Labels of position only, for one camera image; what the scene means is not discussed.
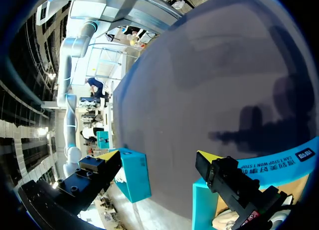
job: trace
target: gray tabletop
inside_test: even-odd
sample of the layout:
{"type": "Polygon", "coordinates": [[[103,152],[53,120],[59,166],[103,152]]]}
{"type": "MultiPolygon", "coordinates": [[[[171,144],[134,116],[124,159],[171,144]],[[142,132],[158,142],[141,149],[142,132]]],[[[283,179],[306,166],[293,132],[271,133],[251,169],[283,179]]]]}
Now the gray tabletop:
{"type": "Polygon", "coordinates": [[[277,2],[209,0],[162,34],[114,92],[119,145],[146,153],[152,200],[191,218],[196,151],[240,159],[308,141],[317,84],[277,2]]]}

